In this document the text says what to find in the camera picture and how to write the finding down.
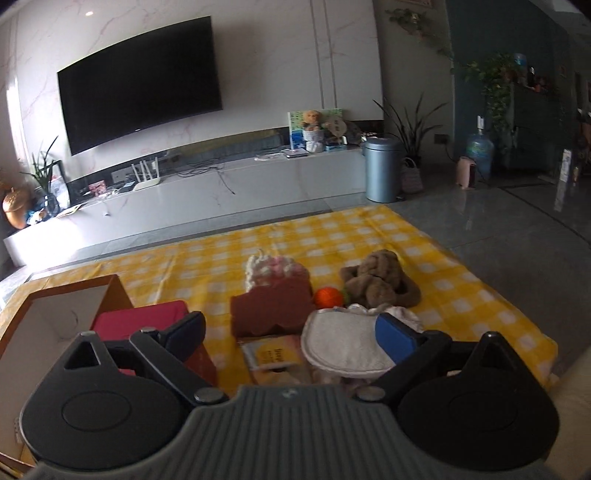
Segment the canvas painting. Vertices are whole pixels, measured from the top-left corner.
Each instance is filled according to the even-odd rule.
[[[308,110],[299,110],[297,112],[289,113],[289,125],[290,125],[290,143],[291,148],[305,148],[306,141],[304,140],[304,134],[302,133],[303,128],[301,123],[304,121],[304,113]],[[331,115],[343,116],[342,108],[333,108],[330,110],[318,110],[323,118],[327,118]]]

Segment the green plant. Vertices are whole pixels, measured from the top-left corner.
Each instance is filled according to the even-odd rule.
[[[43,152],[39,150],[36,159],[35,155],[31,153],[31,158],[33,160],[33,173],[27,171],[21,172],[22,174],[30,175],[31,177],[33,177],[46,195],[50,192],[51,178],[53,177],[53,165],[56,164],[56,162],[51,161],[48,165],[47,157],[49,156],[49,151],[53,147],[53,144],[56,142],[56,140],[57,137],[53,139],[53,142],[51,142],[51,145],[49,146],[47,151]]]
[[[511,83],[518,74],[513,55],[497,52],[482,62],[471,61],[463,68],[466,70],[466,80],[482,83],[482,94],[492,129],[498,135],[504,134],[509,128],[506,117],[511,104]]]
[[[386,97],[384,97],[384,105],[381,105],[380,103],[378,103],[374,100],[374,103],[382,109],[382,111],[384,112],[384,115],[386,115],[394,123],[394,126],[396,127],[396,130],[398,131],[398,135],[396,135],[396,134],[391,134],[391,135],[394,135],[396,138],[398,138],[402,142],[402,144],[404,145],[404,148],[407,151],[407,155],[411,158],[419,158],[421,156],[421,145],[423,143],[423,139],[425,138],[425,135],[427,135],[431,130],[435,130],[436,128],[441,128],[443,126],[443,125],[431,125],[431,126],[427,127],[426,122],[427,122],[427,119],[432,114],[434,114],[439,109],[446,106],[447,102],[437,105],[433,110],[431,110],[429,113],[427,113],[425,115],[420,115],[421,105],[423,103],[423,97],[424,97],[424,93],[421,93],[421,96],[418,99],[417,106],[414,109],[414,120],[413,121],[411,120],[411,118],[408,114],[407,108],[404,107],[404,116],[405,116],[406,122],[402,121],[402,118],[398,114],[397,110],[392,106],[392,104],[388,101],[388,99]]]
[[[424,41],[431,48],[434,48],[439,55],[451,57],[450,48],[448,46],[442,46],[446,42],[433,34],[432,22],[426,12],[421,14],[410,8],[396,8],[394,10],[386,10],[386,13],[389,15],[391,22],[397,23],[409,35],[413,35],[419,40]]]
[[[396,22],[409,34],[423,38],[427,30],[427,14],[420,14],[409,8],[397,8],[395,10],[386,10],[390,15],[390,21]]]

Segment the metal trash bin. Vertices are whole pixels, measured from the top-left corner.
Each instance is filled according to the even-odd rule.
[[[402,142],[395,138],[368,138],[365,156],[365,196],[372,202],[391,203],[401,191]]]

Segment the photo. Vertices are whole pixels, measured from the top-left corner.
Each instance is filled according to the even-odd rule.
[[[290,123],[290,143],[291,148],[305,148],[306,141],[304,140],[304,124],[309,123],[309,119],[306,118],[308,113],[318,112],[320,117],[316,119],[317,123],[321,125],[325,119],[333,115],[342,118],[343,110],[340,108],[333,108],[330,110],[299,110],[297,112],[290,112],[289,123]]]
[[[107,191],[107,185],[104,180],[88,185],[88,189],[92,192],[93,197],[98,197]]]

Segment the orange vase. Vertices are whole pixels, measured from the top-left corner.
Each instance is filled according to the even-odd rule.
[[[4,197],[2,209],[14,228],[22,230],[27,226],[27,210],[31,203],[28,190],[12,189]]]

